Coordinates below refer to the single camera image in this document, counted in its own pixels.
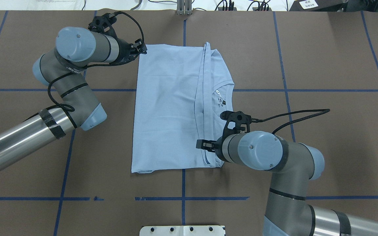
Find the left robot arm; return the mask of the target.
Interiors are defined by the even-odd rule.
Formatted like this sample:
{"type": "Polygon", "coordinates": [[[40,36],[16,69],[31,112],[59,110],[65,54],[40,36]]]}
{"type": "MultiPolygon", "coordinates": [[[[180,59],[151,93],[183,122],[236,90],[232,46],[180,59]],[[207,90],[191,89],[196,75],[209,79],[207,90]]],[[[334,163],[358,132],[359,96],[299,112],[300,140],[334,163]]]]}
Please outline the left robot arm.
{"type": "Polygon", "coordinates": [[[55,48],[32,67],[35,78],[47,86],[53,105],[0,134],[0,171],[72,130],[90,130],[104,122],[107,113],[83,73],[93,66],[125,65],[146,51],[144,35],[128,43],[118,38],[112,27],[108,31],[61,29],[55,48]]]}

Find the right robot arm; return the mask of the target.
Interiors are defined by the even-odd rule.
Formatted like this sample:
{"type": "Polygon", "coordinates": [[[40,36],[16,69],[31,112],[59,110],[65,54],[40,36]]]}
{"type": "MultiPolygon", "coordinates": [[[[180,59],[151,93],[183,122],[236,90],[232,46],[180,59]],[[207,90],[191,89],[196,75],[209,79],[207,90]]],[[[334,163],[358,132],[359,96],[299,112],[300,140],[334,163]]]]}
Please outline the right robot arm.
{"type": "Polygon", "coordinates": [[[309,181],[319,178],[324,156],[303,143],[264,131],[197,140],[196,148],[225,162],[272,173],[263,236],[378,236],[378,222],[309,205],[309,181]]]}

